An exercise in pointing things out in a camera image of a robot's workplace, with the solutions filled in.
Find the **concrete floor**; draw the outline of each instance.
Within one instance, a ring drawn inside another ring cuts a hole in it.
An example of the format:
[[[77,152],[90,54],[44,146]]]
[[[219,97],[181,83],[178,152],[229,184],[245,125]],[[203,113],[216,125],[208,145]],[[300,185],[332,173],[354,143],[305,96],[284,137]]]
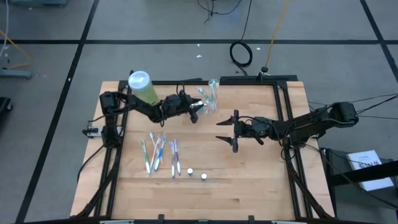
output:
[[[11,6],[9,36],[13,40],[80,40],[94,0],[70,0],[64,8]],[[216,11],[229,11],[236,1],[217,0]],[[384,39],[398,40],[398,1],[366,0]],[[240,38],[249,1],[230,15],[213,16],[196,0],[99,0],[88,40],[187,40]],[[284,1],[253,0],[245,39],[270,39]],[[0,29],[5,5],[0,4]],[[359,0],[291,0],[277,39],[377,40]],[[0,223],[16,220],[55,108],[65,84],[76,44],[21,44],[34,58],[31,80],[0,80],[0,96],[14,102],[14,111],[0,129]],[[154,80],[218,78],[238,70],[229,58],[229,44],[86,44],[57,125],[26,221],[66,218],[76,189],[87,138],[81,134],[93,117],[101,82],[126,79],[130,69],[145,70]],[[254,59],[247,69],[255,75],[263,66],[268,45],[251,44]],[[388,45],[394,58],[398,46]],[[24,63],[15,48],[7,49],[0,66]],[[238,60],[247,53],[236,48]],[[269,65],[272,75],[297,75],[309,100],[323,103],[357,100],[398,92],[397,80],[380,44],[276,44]],[[365,108],[374,101],[356,104]],[[366,115],[394,116],[398,101]],[[332,129],[320,145],[357,152],[375,149],[379,156],[398,159],[398,121],[363,118],[350,129]],[[337,203],[346,220],[397,223],[395,211]]]

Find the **white lid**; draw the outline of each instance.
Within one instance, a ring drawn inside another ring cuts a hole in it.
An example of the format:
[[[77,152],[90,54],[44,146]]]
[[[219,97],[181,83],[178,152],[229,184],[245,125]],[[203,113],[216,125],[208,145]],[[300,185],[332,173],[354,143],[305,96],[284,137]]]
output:
[[[129,77],[129,86],[132,90],[145,88],[149,82],[149,75],[144,71],[136,71]]]

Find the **yellow cable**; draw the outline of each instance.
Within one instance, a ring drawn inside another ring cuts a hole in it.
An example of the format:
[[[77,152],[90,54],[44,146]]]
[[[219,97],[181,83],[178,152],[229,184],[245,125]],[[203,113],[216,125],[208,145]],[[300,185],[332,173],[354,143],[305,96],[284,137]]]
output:
[[[13,44],[13,46],[18,49],[23,55],[25,55],[29,60],[32,60],[32,58],[26,53],[24,52],[24,50],[22,50],[16,43],[14,43],[2,30],[0,30],[0,34],[4,36],[4,38],[6,38],[10,43]],[[31,63],[25,63],[25,64],[20,64],[20,65],[14,65],[9,67],[8,69],[15,69],[15,68],[19,68],[19,67],[26,67],[26,66],[30,66]]]
[[[270,59],[270,57],[271,57],[272,46],[274,45],[274,40],[275,40],[275,37],[276,37],[276,33],[278,32],[279,26],[280,26],[281,23],[282,23],[282,19],[284,18],[285,11],[286,11],[286,9],[287,9],[287,5],[288,5],[288,4],[289,4],[289,0],[286,0],[285,5],[284,5],[284,9],[282,10],[282,13],[280,14],[280,17],[279,17],[279,20],[278,20],[278,24],[276,25],[275,30],[274,30],[274,34],[272,35],[271,44],[270,44],[269,50],[268,50],[266,68],[268,68],[268,62],[269,62],[269,59]]]

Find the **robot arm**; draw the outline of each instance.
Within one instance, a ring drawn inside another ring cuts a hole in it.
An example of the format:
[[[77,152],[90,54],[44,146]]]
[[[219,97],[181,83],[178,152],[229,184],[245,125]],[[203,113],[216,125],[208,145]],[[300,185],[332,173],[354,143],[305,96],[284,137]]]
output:
[[[125,101],[123,108],[118,107],[118,99]],[[189,113],[191,122],[196,123],[198,121],[196,112],[203,107],[201,99],[191,98],[184,90],[181,90],[179,94],[166,97],[156,105],[150,105],[133,94],[127,95],[110,91],[101,94],[99,101],[105,117],[105,126],[101,132],[104,147],[118,147],[120,144],[119,131],[116,126],[117,114],[136,110],[146,115],[153,123],[162,124],[167,118]]]
[[[249,118],[252,123],[246,124],[240,121],[241,118]],[[216,136],[216,138],[228,142],[233,147],[233,152],[238,152],[238,138],[254,138],[263,145],[264,142],[261,140],[263,138],[269,137],[275,141],[284,141],[285,137],[289,136],[290,145],[299,146],[303,142],[307,142],[313,135],[317,134],[319,138],[322,137],[327,129],[352,127],[358,121],[354,105],[348,102],[333,103],[288,121],[239,116],[239,111],[234,110],[234,116],[217,124],[234,125],[234,138],[223,136]]]

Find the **wooden table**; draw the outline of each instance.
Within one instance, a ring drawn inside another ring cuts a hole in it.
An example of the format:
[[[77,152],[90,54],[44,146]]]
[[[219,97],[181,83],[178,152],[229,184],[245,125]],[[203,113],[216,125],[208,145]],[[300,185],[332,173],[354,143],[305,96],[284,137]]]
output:
[[[288,82],[293,115],[308,113],[307,97],[302,82]],[[118,82],[104,82],[101,93],[117,91]],[[175,93],[175,85],[155,86],[159,98]],[[186,86],[187,94],[201,98],[196,86]],[[264,116],[277,119],[275,97],[271,86],[220,86],[218,114],[199,115],[192,124],[189,115],[170,118],[163,128],[147,117],[129,112],[118,175],[112,218],[247,220],[294,220],[292,199],[285,162],[280,158],[281,147],[276,141],[264,140],[260,146],[255,139],[240,139],[239,152],[215,138],[232,136],[232,126],[217,126],[238,109],[241,116]],[[95,118],[102,115],[98,102]],[[103,119],[94,125],[103,125]],[[153,146],[149,132],[167,135],[164,163],[147,176],[141,139],[148,145],[149,157]],[[178,139],[182,175],[171,178],[169,140]],[[315,140],[309,144],[317,147]],[[102,145],[101,138],[88,140],[85,160]],[[78,213],[99,186],[103,166],[103,150],[88,163],[80,176],[71,214]],[[320,155],[309,147],[301,149],[308,189],[330,215],[334,215]],[[193,169],[193,176],[187,168]],[[208,178],[202,181],[200,175]],[[302,216],[305,216],[302,194],[297,188]],[[106,203],[101,214],[105,214]]]

